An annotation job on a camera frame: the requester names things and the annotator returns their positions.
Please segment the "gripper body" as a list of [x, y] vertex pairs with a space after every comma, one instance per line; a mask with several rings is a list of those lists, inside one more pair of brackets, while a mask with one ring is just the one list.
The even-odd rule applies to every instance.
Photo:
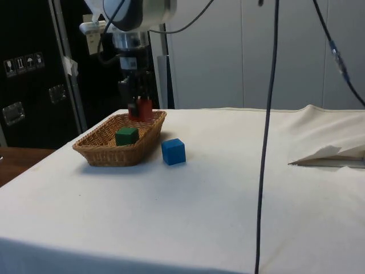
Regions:
[[122, 76], [129, 74], [143, 73], [149, 70], [149, 47], [139, 49], [122, 50], [120, 54], [120, 68]]

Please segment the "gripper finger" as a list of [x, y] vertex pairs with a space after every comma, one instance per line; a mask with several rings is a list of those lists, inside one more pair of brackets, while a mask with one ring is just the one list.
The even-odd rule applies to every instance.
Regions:
[[125, 89], [128, 98], [128, 109], [130, 111], [138, 111], [139, 107], [137, 105], [137, 87], [136, 87], [136, 78], [134, 74], [130, 74], [125, 79]]
[[145, 73], [141, 75], [141, 99], [150, 99], [151, 74]]

